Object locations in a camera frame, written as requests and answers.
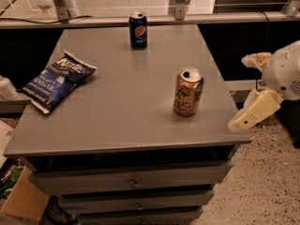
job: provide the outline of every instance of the blue soda can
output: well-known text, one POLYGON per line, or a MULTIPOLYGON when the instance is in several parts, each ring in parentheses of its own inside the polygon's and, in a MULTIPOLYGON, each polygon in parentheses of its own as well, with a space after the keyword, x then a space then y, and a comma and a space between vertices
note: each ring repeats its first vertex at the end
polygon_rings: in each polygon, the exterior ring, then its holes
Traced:
POLYGON ((134 49, 147 47, 147 18, 142 12, 133 12, 129 17, 130 43, 134 49))

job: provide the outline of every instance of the gold soda can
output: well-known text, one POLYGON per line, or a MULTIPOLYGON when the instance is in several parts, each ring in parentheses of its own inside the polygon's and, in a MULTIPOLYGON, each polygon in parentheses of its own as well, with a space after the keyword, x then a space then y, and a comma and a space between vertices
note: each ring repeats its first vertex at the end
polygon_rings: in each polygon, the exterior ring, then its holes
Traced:
POLYGON ((173 108, 184 116, 191 116, 197 111, 203 92, 203 76, 195 67, 181 69, 176 80, 176 91, 173 108))

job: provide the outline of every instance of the blue chip bag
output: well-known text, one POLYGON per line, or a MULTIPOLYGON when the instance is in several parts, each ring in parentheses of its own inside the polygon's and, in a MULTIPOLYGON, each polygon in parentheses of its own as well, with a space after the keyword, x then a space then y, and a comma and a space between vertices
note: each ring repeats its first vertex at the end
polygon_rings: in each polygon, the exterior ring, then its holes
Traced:
POLYGON ((31 82, 18 90, 27 95, 44 114, 50 113, 74 87, 96 71, 96 67, 69 52, 46 66, 31 82))

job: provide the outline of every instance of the cardboard box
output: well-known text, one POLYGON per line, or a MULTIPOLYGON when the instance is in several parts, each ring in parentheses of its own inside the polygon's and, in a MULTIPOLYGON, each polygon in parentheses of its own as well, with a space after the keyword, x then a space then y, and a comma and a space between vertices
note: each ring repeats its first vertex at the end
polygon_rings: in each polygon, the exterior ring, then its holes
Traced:
POLYGON ((2 224, 1 219, 11 219, 10 223, 3 223, 6 225, 18 224, 13 222, 26 225, 39 224, 50 197, 29 182, 30 173, 29 169, 24 167, 18 182, 1 209, 0 224, 2 224))
POLYGON ((6 117, 1 117, 1 121, 5 122, 6 124, 10 125, 12 128, 16 128, 16 126, 19 123, 19 118, 6 118, 6 117))
POLYGON ((14 130, 14 127, 2 121, 0 118, 0 170, 7 160, 7 158, 3 156, 3 152, 5 151, 14 130))

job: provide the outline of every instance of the drawer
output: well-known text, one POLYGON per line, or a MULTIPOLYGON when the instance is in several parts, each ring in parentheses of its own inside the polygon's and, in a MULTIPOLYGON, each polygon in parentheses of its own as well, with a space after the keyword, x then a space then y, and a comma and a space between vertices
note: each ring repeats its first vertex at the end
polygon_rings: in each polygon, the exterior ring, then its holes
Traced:
POLYGON ((189 224, 197 219, 203 210, 200 207, 159 209, 147 212, 125 212, 81 215, 78 220, 82 225, 167 225, 180 222, 189 224))
POLYGON ((107 213, 114 211, 146 211, 155 208, 189 207, 208 204, 213 190, 195 187, 168 187, 159 189, 91 193, 68 196, 60 206, 70 214, 107 213))
POLYGON ((230 161, 163 164, 132 168, 33 173, 30 181, 47 195, 183 187, 220 182, 230 161))
POLYGON ((103 168, 125 168, 133 166, 156 166, 182 162, 204 162, 229 160, 234 145, 201 146, 185 148, 154 149, 145 151, 123 151, 100 154, 60 155, 27 157, 33 172, 53 173, 61 171, 86 171, 103 168))

